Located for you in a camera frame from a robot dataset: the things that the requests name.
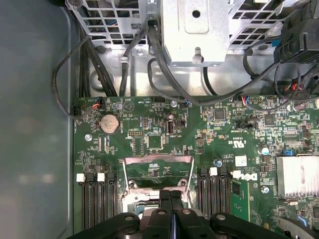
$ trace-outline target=motherboard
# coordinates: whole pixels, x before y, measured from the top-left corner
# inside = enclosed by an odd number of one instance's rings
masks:
[[[319,104],[277,96],[209,107],[162,97],[79,98],[74,112],[74,231],[159,206],[226,212],[273,229],[288,217],[319,229]]]

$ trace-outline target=heatsink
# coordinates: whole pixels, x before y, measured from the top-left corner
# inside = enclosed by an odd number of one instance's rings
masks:
[[[319,157],[277,158],[278,193],[285,197],[319,195]]]

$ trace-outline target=green circuit board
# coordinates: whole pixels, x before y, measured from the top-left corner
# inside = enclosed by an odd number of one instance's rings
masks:
[[[198,107],[161,97],[80,98],[75,111],[80,114],[97,100],[100,108],[74,122],[75,232],[123,211],[139,214],[158,205],[150,200],[124,206],[128,188],[178,186],[189,190],[185,207],[200,209],[207,218],[225,211],[271,229],[278,216],[301,217],[319,229],[317,192],[280,194],[277,170],[281,156],[318,154],[316,102],[264,112],[238,99]],[[282,102],[250,96],[249,103],[272,108]]]

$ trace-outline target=logo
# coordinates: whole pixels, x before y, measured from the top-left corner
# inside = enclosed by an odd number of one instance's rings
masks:
[[[241,141],[241,140],[234,140],[233,145],[234,145],[234,148],[244,148],[245,147],[243,141]]]
[[[252,173],[252,174],[249,174],[249,173],[246,173],[246,174],[241,174],[240,175],[240,178],[243,179],[243,180],[246,180],[246,181],[257,181],[257,173]]]
[[[132,112],[134,110],[134,103],[131,101],[126,101],[123,103],[123,110],[126,112]]]

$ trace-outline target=sticker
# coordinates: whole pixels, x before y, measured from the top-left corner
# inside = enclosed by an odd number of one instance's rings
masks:
[[[247,156],[235,156],[236,167],[247,167]]]

